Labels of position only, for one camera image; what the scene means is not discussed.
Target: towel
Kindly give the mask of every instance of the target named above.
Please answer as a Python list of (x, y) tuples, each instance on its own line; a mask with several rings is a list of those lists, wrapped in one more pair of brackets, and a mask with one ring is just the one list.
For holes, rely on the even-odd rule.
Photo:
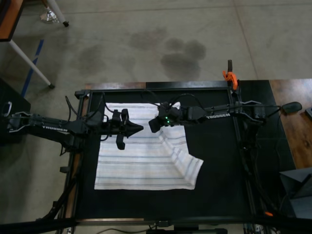
[[(117, 148), (116, 136), (101, 142), (94, 189), (195, 188), (203, 160), (189, 154), (183, 126), (162, 127), (152, 133), (148, 122), (158, 114), (156, 106), (143, 103), (107, 103), (107, 106), (120, 112), (128, 109), (130, 121), (142, 125), (144, 130), (124, 138), (125, 150)], [(112, 117), (107, 110), (105, 114), (109, 119)]]

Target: wooden table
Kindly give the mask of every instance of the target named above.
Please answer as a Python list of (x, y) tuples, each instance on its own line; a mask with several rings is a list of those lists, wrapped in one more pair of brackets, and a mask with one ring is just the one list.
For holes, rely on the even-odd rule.
[(312, 107), (312, 79), (271, 80), (270, 85), (276, 104), (302, 104), (301, 111), (281, 120), (296, 168), (312, 167), (312, 121), (305, 114)]
[[(28, 65), (39, 75), (39, 77), (53, 89), (54, 85), (45, 77), (45, 75), (35, 66), (35, 64), (27, 57), (27, 55), (15, 44), (12, 40), (15, 28), (19, 22), (20, 15), (23, 10), (24, 0), (11, 0), (9, 9), (7, 10), (4, 19), (0, 25), (0, 42), (8, 42), (12, 48), (28, 63)], [(58, 19), (68, 27), (68, 22), (65, 20), (55, 0), (48, 0), (49, 4), (55, 11)]]

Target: black table surface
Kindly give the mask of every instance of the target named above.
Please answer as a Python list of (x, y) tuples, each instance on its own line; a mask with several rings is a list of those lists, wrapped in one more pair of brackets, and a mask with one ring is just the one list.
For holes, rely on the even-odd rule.
[[(159, 88), (161, 85), (154, 83), (151, 86)], [(243, 101), (257, 100), (265, 104), (275, 104), (268, 81), (242, 81), (241, 87)], [(156, 91), (161, 101), (185, 92)], [(139, 93), (110, 92), (106, 95), (106, 101), (142, 102)], [(229, 102), (226, 90), (192, 89), (187, 90), (187, 93), (196, 95), (204, 106)], [(93, 95), (91, 110), (97, 108), (99, 100), (100, 95)], [(183, 98), (180, 102), (183, 105), (196, 105), (191, 98)], [(277, 122), (278, 115), (273, 116), (259, 131), (258, 141), (261, 149), (257, 159), (262, 186), (275, 202), (281, 199), (281, 196), (276, 194), (276, 188), (281, 186), (278, 171), (294, 169), (282, 125), (278, 126)], [(77, 190), (75, 217), (177, 219), (199, 216), (249, 216), (251, 212), (233, 119), (212, 119), (201, 125), (185, 127), (185, 132), (190, 154), (204, 160), (194, 190), (94, 190), (99, 137), (92, 136), (87, 139)], [(283, 146), (283, 151), (280, 152), (281, 163), (274, 152), (276, 136), (279, 136)]]

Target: blue tape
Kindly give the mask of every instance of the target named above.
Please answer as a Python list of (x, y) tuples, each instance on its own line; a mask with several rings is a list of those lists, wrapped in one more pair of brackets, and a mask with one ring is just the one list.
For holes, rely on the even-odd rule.
[[(36, 51), (36, 56), (37, 58), (35, 58), (35, 60), (33, 61), (33, 63), (36, 65), (37, 64), (37, 61), (38, 61), (38, 56), (41, 52), (41, 49), (43, 47), (43, 42), (44, 40), (41, 39), (40, 42), (39, 42), (39, 45), (38, 45), (38, 48), (37, 48), (37, 51)], [(34, 70), (32, 68), (30, 68), (28, 74), (27, 74), (27, 77), (26, 77), (26, 80), (25, 80), (25, 83), (24, 83), (24, 86), (23, 86), (23, 90), (21, 91), (21, 96), (24, 98), (25, 95), (26, 95), (26, 91), (27, 91), (27, 88), (29, 86), (29, 83), (30, 83), (30, 80), (31, 80), (31, 76), (33, 75), (34, 73)]]
[(37, 48), (37, 51), (36, 51), (36, 56), (38, 56), (40, 54), (42, 46), (43, 46), (43, 42), (44, 42), (44, 40), (41, 39), (40, 42), (39, 42), (39, 46)]
[[(36, 65), (37, 64), (37, 61), (38, 61), (38, 58), (35, 58), (35, 60), (33, 61), (33, 63)], [(34, 73), (34, 70), (31, 68), (27, 74), (27, 77), (26, 77), (26, 81), (24, 83), (24, 87), (23, 87), (23, 90), (21, 91), (21, 96), (24, 98), (25, 95), (26, 95), (26, 91), (27, 91), (27, 88), (29, 86), (29, 83), (30, 83), (30, 80), (31, 80), (31, 76), (33, 75)]]

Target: concrete floor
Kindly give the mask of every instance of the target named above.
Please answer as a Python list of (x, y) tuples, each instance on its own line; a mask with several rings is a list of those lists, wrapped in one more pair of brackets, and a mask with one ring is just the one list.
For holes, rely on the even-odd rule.
[[(13, 40), (38, 68), (26, 99), (32, 112), (67, 118), (65, 95), (86, 83), (223, 80), (232, 59), (240, 79), (310, 78), (312, 0), (58, 0), (69, 28), (44, 24), (38, 3), (27, 4)], [(0, 75), (21, 92), (29, 66), (0, 43)], [(0, 223), (45, 215), (65, 176), (57, 143), (27, 136), (0, 148)], [(78, 228), (94, 233), (98, 228)], [(241, 233), (241, 226), (230, 227)]]

